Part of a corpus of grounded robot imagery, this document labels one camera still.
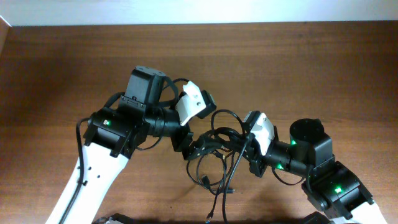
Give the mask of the black USB cable long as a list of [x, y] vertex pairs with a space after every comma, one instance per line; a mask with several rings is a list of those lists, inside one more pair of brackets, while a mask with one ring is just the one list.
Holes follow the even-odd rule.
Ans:
[[[247, 139], [249, 136], [249, 133], [244, 129], [243, 120], [238, 116], [238, 114], [234, 113], [231, 110], [223, 109], [223, 110], [217, 110], [211, 115], [210, 127], [207, 131], [205, 131], [199, 137], [201, 137], [201, 136], [208, 136], [212, 139], [217, 140], [218, 147], [219, 147], [219, 146], [221, 146], [221, 144], [224, 141], [230, 141], [232, 139]], [[219, 151], [220, 153], [225, 154], [225, 155], [230, 153], [230, 152], [224, 152], [224, 151], [218, 150], [218, 147], [215, 150]], [[210, 180], [210, 178], [208, 176], [200, 175], [200, 168], [201, 168], [201, 165], [202, 165], [202, 162], [204, 161], [204, 159], [208, 156], [213, 156], [213, 157], [217, 158], [216, 156], [214, 156], [212, 154], [212, 152], [209, 152], [207, 154], [199, 156], [196, 159], [191, 160], [191, 161], [186, 160], [186, 162], [187, 162], [186, 173], [188, 175], [188, 178], [195, 185], [197, 185], [207, 191], [209, 191], [209, 190], [204, 188], [202, 178], [205, 177], [205, 182], [209, 181], [212, 184], [214, 182], [219, 181], [223, 175], [222, 163], [221, 163], [221, 176], [218, 180]], [[238, 155], [238, 152], [234, 152], [234, 153], [235, 153], [234, 168], [235, 168], [236, 164], [238, 163], [237, 158], [236, 158], [236, 156]]]

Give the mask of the black USB cable short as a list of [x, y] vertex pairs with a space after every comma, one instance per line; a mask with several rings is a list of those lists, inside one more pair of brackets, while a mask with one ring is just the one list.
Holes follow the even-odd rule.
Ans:
[[226, 194], [229, 193], [228, 179], [234, 168], [234, 152], [225, 155], [215, 150], [212, 154], [221, 160], [223, 175], [219, 181], [212, 184], [209, 181], [205, 182], [205, 177], [202, 178], [204, 188], [208, 189], [215, 196], [212, 209], [206, 217], [206, 224], [210, 223], [210, 220], [213, 218], [218, 196], [223, 194], [223, 197], [226, 197]]

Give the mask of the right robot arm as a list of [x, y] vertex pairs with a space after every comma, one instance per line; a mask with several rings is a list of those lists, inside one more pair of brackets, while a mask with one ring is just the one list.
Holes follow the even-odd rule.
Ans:
[[301, 179], [299, 184], [316, 208], [300, 223], [385, 223], [379, 206], [359, 177], [333, 154], [333, 143], [319, 119], [304, 118], [290, 126], [290, 141], [282, 142], [277, 128], [263, 116], [243, 122], [251, 142], [243, 156], [249, 170], [262, 177], [267, 168]]

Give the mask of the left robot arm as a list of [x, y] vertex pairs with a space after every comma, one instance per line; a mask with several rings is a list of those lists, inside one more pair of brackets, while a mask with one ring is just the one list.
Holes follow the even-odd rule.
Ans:
[[112, 95], [76, 128], [78, 160], [47, 223], [91, 223], [110, 186], [148, 136], [169, 137], [188, 159], [192, 144], [188, 122], [216, 109], [211, 94], [191, 81], [179, 91], [165, 73], [145, 66], [131, 72], [127, 89]]

